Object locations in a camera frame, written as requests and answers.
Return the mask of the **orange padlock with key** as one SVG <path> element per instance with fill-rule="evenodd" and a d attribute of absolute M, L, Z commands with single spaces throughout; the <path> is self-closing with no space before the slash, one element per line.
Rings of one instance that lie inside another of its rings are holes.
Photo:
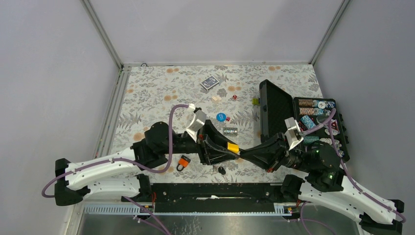
<path fill-rule="evenodd" d="M 190 158 L 188 158 L 185 155 L 182 155 L 180 157 L 179 161 L 178 161 L 178 165 L 176 167 L 176 170 L 178 172 L 183 171 L 189 165 L 190 162 L 191 162 L 191 159 Z"/>

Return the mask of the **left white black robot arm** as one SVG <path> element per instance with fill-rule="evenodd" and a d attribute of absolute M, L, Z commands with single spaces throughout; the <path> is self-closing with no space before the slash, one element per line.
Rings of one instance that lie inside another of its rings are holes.
<path fill-rule="evenodd" d="M 139 170 L 162 174 L 171 167 L 173 154 L 195 153 L 202 164 L 215 165 L 238 159 L 240 152 L 239 146 L 219 133 L 210 120 L 179 134 L 171 123 L 157 122 L 142 140 L 112 155 L 80 163 L 65 158 L 56 160 L 53 198 L 56 205 L 69 206 L 96 191 L 105 197 L 110 193 L 118 197 L 122 190 L 104 190 L 101 180 L 120 174 L 136 175 Z"/>

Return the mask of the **yellow padlock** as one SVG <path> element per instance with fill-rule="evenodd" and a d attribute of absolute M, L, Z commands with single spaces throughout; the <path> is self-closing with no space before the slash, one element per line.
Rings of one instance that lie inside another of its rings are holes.
<path fill-rule="evenodd" d="M 227 142 L 227 150 L 235 154 L 238 154 L 240 152 L 239 146 L 231 142 Z"/>

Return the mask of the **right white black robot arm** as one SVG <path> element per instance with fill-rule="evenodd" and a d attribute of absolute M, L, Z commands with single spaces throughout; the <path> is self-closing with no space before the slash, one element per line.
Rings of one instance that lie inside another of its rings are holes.
<path fill-rule="evenodd" d="M 348 175 L 331 145 L 316 141 L 313 148 L 304 152 L 296 149 L 302 141 L 299 134 L 277 134 L 261 145 L 242 150 L 240 157 L 267 172 L 281 166 L 305 172 L 304 177 L 285 176 L 278 193 L 285 201 L 324 206 L 354 220 L 372 235 L 402 234 L 402 201 L 387 200 L 364 189 Z"/>

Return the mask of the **black headed key bunch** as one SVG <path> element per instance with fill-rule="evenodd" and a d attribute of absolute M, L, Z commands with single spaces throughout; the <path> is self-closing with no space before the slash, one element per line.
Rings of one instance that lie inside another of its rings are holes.
<path fill-rule="evenodd" d="M 222 167 L 222 166 L 218 167 L 218 172 L 219 172 L 221 175 L 226 175 L 226 170 L 225 170 L 225 168 L 224 168 L 224 167 Z"/>

